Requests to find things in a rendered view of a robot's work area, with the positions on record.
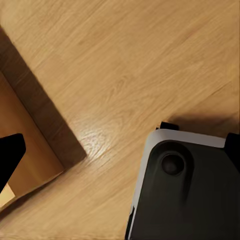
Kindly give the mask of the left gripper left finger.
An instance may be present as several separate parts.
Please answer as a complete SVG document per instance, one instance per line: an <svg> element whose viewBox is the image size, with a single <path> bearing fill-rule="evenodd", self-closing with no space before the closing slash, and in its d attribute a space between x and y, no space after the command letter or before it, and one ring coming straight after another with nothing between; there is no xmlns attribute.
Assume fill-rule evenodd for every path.
<svg viewBox="0 0 240 240"><path fill-rule="evenodd" d="M26 152L21 133L0 139L0 193Z"/></svg>

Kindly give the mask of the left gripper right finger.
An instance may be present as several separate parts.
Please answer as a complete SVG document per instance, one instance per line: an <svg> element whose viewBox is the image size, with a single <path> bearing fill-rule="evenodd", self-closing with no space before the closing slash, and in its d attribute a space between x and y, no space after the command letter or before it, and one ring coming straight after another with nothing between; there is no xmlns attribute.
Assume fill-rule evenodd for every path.
<svg viewBox="0 0 240 240"><path fill-rule="evenodd" d="M240 173L240 135L228 133L224 151Z"/></svg>

